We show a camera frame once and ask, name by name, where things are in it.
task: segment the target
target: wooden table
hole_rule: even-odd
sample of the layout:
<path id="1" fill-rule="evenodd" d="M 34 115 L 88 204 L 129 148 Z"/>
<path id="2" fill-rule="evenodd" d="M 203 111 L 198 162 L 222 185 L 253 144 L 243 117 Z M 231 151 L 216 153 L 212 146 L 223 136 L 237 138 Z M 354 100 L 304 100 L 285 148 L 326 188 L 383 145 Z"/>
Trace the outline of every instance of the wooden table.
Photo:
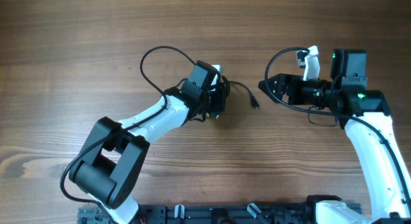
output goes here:
<path id="1" fill-rule="evenodd" d="M 323 79 L 333 48 L 366 49 L 369 89 L 385 93 L 411 166 L 409 1 L 0 0 L 0 222 L 74 223 L 82 204 L 60 192 L 62 171 L 99 118 L 131 117 L 158 101 L 138 67 L 160 45 L 222 65 L 261 107 L 252 109 L 245 90 L 233 86 L 218 120 L 189 122 L 153 144 L 133 190 L 139 203 L 301 202 L 335 194 L 361 203 L 369 216 L 345 132 L 309 124 L 257 85 L 286 47 L 318 45 Z M 192 68 L 172 51 L 144 63 L 162 89 Z M 274 64 L 277 73 L 302 74 L 294 54 Z M 87 197 L 71 182 L 67 188 Z"/>

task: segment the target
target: black joint housing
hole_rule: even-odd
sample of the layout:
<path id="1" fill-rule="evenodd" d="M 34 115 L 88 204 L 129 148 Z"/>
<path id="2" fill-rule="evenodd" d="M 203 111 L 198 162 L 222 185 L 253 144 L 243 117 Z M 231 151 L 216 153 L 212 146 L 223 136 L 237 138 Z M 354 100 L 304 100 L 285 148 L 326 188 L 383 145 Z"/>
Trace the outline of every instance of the black joint housing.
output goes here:
<path id="1" fill-rule="evenodd" d="M 397 212 L 391 212 L 390 218 L 380 218 L 372 224 L 411 224 L 411 218 L 401 218 Z"/>
<path id="2" fill-rule="evenodd" d="M 331 78 L 337 76 L 338 86 L 356 87 L 365 90 L 368 78 L 365 75 L 367 67 L 367 53 L 357 49 L 334 49 L 331 63 Z"/>
<path id="3" fill-rule="evenodd" d="M 121 124 L 107 117 L 101 118 L 94 125 L 81 151 L 96 141 L 121 131 Z M 69 179 L 106 207 L 117 209 L 133 190 L 149 146 L 150 143 L 144 137 L 118 134 L 111 141 L 86 153 L 71 168 Z M 103 148 L 107 151 L 116 150 L 121 154 L 117 164 L 101 154 Z"/>
<path id="4" fill-rule="evenodd" d="M 194 100 L 200 100 L 203 91 L 209 90 L 217 72 L 217 69 L 212 65 L 197 60 L 190 77 L 181 87 L 182 93 L 187 94 Z"/>

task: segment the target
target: green led light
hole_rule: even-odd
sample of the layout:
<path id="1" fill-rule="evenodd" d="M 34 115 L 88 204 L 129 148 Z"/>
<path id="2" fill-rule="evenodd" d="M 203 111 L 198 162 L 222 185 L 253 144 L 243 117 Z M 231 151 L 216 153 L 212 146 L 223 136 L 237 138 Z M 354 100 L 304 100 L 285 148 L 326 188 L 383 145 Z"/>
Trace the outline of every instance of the green led light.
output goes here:
<path id="1" fill-rule="evenodd" d="M 358 96 L 358 98 L 359 98 L 359 99 L 362 99 L 362 98 L 364 98 L 364 97 L 365 97 L 365 95 L 364 95 L 364 94 L 362 94 L 362 93 L 358 93 L 358 94 L 357 94 L 357 96 Z"/>

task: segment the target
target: cable connector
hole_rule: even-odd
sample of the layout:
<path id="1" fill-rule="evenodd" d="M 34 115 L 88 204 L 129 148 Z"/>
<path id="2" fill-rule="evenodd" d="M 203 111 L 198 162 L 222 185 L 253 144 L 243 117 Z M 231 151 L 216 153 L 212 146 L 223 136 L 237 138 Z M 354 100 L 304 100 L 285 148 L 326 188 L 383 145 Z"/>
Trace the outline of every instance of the cable connector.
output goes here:
<path id="1" fill-rule="evenodd" d="M 257 101 L 257 99 L 254 96 L 251 96 L 251 106 L 253 106 L 253 108 L 257 109 L 259 108 L 259 103 Z"/>

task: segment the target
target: black cable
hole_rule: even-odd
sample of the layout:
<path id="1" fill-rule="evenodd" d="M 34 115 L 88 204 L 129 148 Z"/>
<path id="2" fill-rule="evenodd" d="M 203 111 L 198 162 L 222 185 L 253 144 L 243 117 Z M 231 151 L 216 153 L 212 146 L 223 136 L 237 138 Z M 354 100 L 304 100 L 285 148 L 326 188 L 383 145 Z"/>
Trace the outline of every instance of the black cable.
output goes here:
<path id="1" fill-rule="evenodd" d="M 228 97 L 231 91 L 230 81 L 225 76 L 222 76 L 222 78 L 223 78 L 223 86 L 225 90 L 225 97 Z"/>
<path id="2" fill-rule="evenodd" d="M 66 187 L 65 187 L 65 185 L 64 185 L 64 182 L 66 181 L 66 176 L 67 176 L 67 174 L 70 172 L 70 169 L 74 166 L 74 164 L 76 164 L 76 162 L 78 162 L 84 155 L 86 155 L 87 153 L 89 153 L 89 152 L 90 152 L 92 149 L 94 149 L 95 147 L 99 146 L 100 144 L 102 144 L 102 143 L 104 143 L 104 142 L 106 142 L 106 141 L 109 141 L 109 140 L 117 137 L 117 136 L 120 135 L 120 134 L 131 135 L 130 133 L 128 133 L 129 130 L 131 130 L 131 129 L 133 129 L 133 128 L 136 128 L 136 127 L 142 125 L 143 123 L 145 123 L 145 122 L 153 119 L 154 117 L 158 116 L 162 111 L 164 111 L 164 109 L 167 108 L 167 103 L 168 103 L 168 101 L 167 101 L 166 95 L 164 94 L 164 92 L 163 92 L 160 88 L 158 88 L 158 86 L 156 86 L 151 80 L 149 80 L 149 79 L 147 78 L 147 76 L 145 75 L 145 73 L 144 73 L 144 71 L 143 71 L 143 62 L 144 62 L 145 58 L 147 57 L 148 54 L 150 54 L 151 52 L 153 52 L 153 51 L 155 51 L 155 50 L 157 50 L 157 49 L 172 49 L 172 50 L 174 50 L 174 51 L 177 51 L 177 52 L 179 52 L 180 54 L 184 55 L 192 64 L 195 65 L 195 62 L 194 62 L 190 57 L 188 57 L 187 54 L 185 54 L 184 52 L 182 52 L 181 50 L 179 50 L 179 49 L 177 49 L 177 48 L 175 48 L 175 47 L 159 46 L 159 47 L 155 47 L 155 48 L 150 49 L 149 51 L 147 51 L 147 52 L 144 54 L 144 56 L 142 57 L 142 59 L 141 59 L 141 61 L 140 61 L 140 72 L 141 72 L 141 75 L 143 75 L 144 79 L 145 79 L 151 86 L 153 86 L 157 91 L 160 92 L 161 96 L 164 98 L 164 105 L 163 105 L 156 113 L 148 116 L 147 118 L 141 120 L 140 122 L 137 122 L 136 124 L 134 124 L 134 125 L 132 125 L 132 126 L 129 126 L 129 127 L 127 127 L 127 128 L 124 128 L 124 129 L 122 129 L 121 131 L 118 131 L 118 132 L 116 132 L 116 133 L 114 133 L 114 134 L 108 135 L 108 136 L 106 136 L 106 137 L 104 137 L 104 138 L 96 141 L 94 144 L 90 145 L 89 147 L 87 147 L 87 148 L 84 149 L 83 151 L 81 151 L 81 152 L 67 165 L 67 167 L 66 167 L 66 169 L 63 171 L 63 175 L 62 175 L 62 177 L 61 177 L 61 179 L 60 179 L 60 189 L 61 189 L 61 191 L 63 192 L 64 196 L 66 196 L 68 199 L 70 199 L 70 200 L 72 200 L 72 201 L 76 201 L 76 202 L 94 203 L 94 204 L 96 204 L 98 207 L 101 207 L 101 203 L 100 203 L 100 202 L 97 202 L 97 201 L 91 200 L 91 199 L 77 198 L 77 197 L 71 196 L 71 195 L 67 192 Z"/>
<path id="3" fill-rule="evenodd" d="M 242 86 L 245 90 L 247 90 L 247 92 L 249 92 L 250 94 L 250 99 L 251 99 L 251 106 L 253 106 L 254 108 L 258 108 L 259 107 L 259 103 L 257 102 L 257 99 L 254 97 L 254 95 L 252 94 L 251 90 L 243 83 L 237 82 L 237 81 L 229 81 L 230 84 L 236 84 L 236 85 L 240 85 Z"/>
<path id="4" fill-rule="evenodd" d="M 185 82 L 187 80 L 188 80 L 187 78 L 181 79 L 180 82 L 178 84 L 176 84 L 176 86 L 174 86 L 174 87 L 179 87 L 182 82 Z"/>
<path id="5" fill-rule="evenodd" d="M 200 122 L 204 122 L 205 120 L 200 119 L 200 118 L 193 118 L 193 119 L 190 119 L 189 121 L 200 121 Z"/>
<path id="6" fill-rule="evenodd" d="M 312 121 L 311 118 L 310 118 L 310 115 L 311 114 L 308 114 L 308 121 L 313 125 L 318 125 L 318 126 L 322 126 L 322 127 L 336 127 L 336 125 L 338 125 L 338 118 L 337 117 L 334 117 L 335 121 L 334 121 L 333 125 L 322 125 L 322 124 L 318 124 L 318 123 Z"/>
<path id="7" fill-rule="evenodd" d="M 334 80 L 331 82 L 331 95 L 334 94 L 334 89 L 335 89 L 335 85 L 337 84 L 337 81 L 341 78 L 341 75 L 338 75 L 336 77 L 334 77 Z"/>
<path id="8" fill-rule="evenodd" d="M 403 172 L 401 170 L 401 167 L 399 166 L 398 159 L 396 158 L 394 151 L 392 151 L 392 148 L 391 148 L 390 143 L 388 142 L 388 140 L 386 140 L 386 138 L 375 127 L 373 127 L 368 122 L 363 121 L 363 120 L 361 120 L 357 117 L 347 116 L 347 115 L 343 115 L 343 114 L 334 114 L 332 112 L 319 112 L 319 111 L 313 111 L 313 110 L 307 110 L 307 109 L 295 107 L 293 105 L 289 105 L 289 104 L 283 102 L 282 100 L 278 99 L 272 93 L 272 91 L 270 90 L 270 87 L 268 86 L 268 73 L 270 71 L 270 67 L 271 67 L 272 63 L 274 62 L 274 60 L 276 60 L 276 58 L 278 58 L 280 55 L 282 55 L 284 53 L 287 53 L 289 51 L 307 51 L 307 52 L 310 52 L 310 50 L 305 48 L 305 47 L 291 47 L 291 48 L 287 48 L 287 49 L 284 49 L 284 50 L 278 52 L 277 54 L 275 54 L 271 58 L 271 60 L 267 64 L 267 68 L 265 69 L 265 74 L 264 74 L 265 87 L 266 87 L 266 90 L 268 92 L 268 97 L 270 97 L 274 101 L 276 101 L 276 102 L 278 102 L 278 103 L 280 103 L 280 104 L 282 104 L 282 105 L 284 105 L 284 106 L 286 106 L 290 109 L 296 110 L 298 112 L 305 112 L 305 113 L 308 113 L 308 114 L 318 114 L 318 115 L 323 115 L 323 116 L 334 116 L 334 117 L 338 117 L 340 119 L 352 119 L 353 121 L 357 121 L 357 122 L 365 125 L 367 128 L 371 129 L 381 139 L 381 143 L 385 145 L 387 151 L 389 152 L 389 154 L 391 156 L 391 159 L 392 159 L 392 161 L 393 161 L 393 163 L 396 167 L 396 170 L 397 170 L 399 181 L 400 181 L 401 186 L 403 188 L 404 197 L 405 197 L 405 204 L 407 204 L 409 214 L 411 215 L 411 205 L 410 205 L 411 198 L 410 198 L 410 194 L 408 192 L 407 184 L 405 183 Z"/>

